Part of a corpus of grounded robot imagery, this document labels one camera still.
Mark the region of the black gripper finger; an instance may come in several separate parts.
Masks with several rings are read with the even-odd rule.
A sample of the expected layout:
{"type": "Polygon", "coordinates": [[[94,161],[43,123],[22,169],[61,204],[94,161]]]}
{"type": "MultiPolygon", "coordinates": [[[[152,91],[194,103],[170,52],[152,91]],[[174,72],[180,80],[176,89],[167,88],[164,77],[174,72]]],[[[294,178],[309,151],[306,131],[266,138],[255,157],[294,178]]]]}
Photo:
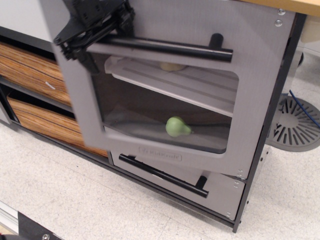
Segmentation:
{"type": "Polygon", "coordinates": [[[81,65],[91,74],[98,75],[100,73],[95,60],[92,55],[85,49],[77,49],[74,51],[76,59],[81,63],[81,65]]]}
{"type": "Polygon", "coordinates": [[[133,37],[135,11],[132,7],[124,6],[118,12],[117,33],[123,37],[133,37]]]}

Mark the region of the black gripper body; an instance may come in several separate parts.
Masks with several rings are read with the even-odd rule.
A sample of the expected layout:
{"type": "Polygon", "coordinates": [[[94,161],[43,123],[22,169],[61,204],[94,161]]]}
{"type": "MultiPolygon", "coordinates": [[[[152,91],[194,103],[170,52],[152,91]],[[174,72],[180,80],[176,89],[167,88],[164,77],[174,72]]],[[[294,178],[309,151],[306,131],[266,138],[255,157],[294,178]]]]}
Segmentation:
{"type": "Polygon", "coordinates": [[[75,50],[86,49],[112,31],[117,32],[119,10],[124,6],[130,8],[127,0],[65,0],[63,3],[70,18],[53,42],[67,60],[77,59],[75,50]]]}

